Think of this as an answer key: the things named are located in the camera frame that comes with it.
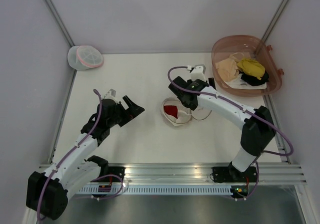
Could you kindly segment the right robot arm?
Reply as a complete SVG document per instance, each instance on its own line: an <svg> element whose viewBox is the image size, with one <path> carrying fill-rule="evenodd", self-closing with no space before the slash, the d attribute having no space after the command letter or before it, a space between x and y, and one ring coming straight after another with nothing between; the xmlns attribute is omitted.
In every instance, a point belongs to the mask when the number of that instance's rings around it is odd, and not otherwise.
<svg viewBox="0 0 320 224"><path fill-rule="evenodd" d="M227 168L231 181L242 180L248 168L261 156L275 136L275 130L269 126L273 124L269 109L264 106L253 108L231 100L200 79L185 81L178 76L168 88L184 107L190 110L197 107L212 110L242 131L241 147Z"/></svg>

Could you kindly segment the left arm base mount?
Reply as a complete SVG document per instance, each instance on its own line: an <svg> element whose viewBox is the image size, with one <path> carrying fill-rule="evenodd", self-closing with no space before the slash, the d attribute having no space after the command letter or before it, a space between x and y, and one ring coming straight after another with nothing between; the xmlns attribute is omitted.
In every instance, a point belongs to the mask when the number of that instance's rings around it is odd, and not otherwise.
<svg viewBox="0 0 320 224"><path fill-rule="evenodd" d="M120 183L120 180L112 175L118 176L121 180L125 176L125 167L124 166L109 166L109 162L99 156L91 156L85 160L85 162L95 163L99 168L99 176L92 180L92 182L115 182Z"/></svg>

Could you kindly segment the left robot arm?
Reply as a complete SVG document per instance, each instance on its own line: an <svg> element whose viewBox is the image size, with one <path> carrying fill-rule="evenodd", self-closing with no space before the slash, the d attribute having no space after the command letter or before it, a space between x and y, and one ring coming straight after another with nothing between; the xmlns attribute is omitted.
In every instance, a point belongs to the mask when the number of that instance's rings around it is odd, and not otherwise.
<svg viewBox="0 0 320 224"><path fill-rule="evenodd" d="M125 108L114 96L99 97L99 104L82 127L73 146L43 172L34 171L27 181L26 206L37 213L37 221L58 219L68 201L91 180L103 182L109 176L108 161L89 156L109 136L114 126L123 127L145 109L123 96Z"/></svg>

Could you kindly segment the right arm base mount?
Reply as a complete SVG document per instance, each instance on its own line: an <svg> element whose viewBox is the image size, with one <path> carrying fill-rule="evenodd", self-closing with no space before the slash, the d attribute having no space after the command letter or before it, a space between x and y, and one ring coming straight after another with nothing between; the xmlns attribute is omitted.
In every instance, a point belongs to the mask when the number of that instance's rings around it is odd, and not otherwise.
<svg viewBox="0 0 320 224"><path fill-rule="evenodd" d="M257 181L257 168L251 163L244 172L237 170L231 162L214 163L210 166L208 178L214 183L254 183Z"/></svg>

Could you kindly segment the beige round mesh laundry bag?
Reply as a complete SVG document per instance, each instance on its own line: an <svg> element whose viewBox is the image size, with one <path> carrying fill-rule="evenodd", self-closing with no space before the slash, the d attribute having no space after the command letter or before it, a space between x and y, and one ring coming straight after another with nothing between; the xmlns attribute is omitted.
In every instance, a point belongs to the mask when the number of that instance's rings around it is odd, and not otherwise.
<svg viewBox="0 0 320 224"><path fill-rule="evenodd" d="M176 105L178 107L178 119L166 115L163 110L164 105ZM204 121L211 115L211 110L197 107L192 111L191 109L184 107L179 99L172 97L164 99L160 109L164 120L174 127L187 125L191 121Z"/></svg>

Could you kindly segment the red bra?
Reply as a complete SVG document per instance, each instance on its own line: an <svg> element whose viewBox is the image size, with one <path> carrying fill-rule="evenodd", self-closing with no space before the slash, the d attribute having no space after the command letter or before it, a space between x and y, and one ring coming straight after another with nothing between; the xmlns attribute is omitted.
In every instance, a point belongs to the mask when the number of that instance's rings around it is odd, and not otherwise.
<svg viewBox="0 0 320 224"><path fill-rule="evenodd" d="M164 113L178 119L178 108L176 105L164 105Z"/></svg>

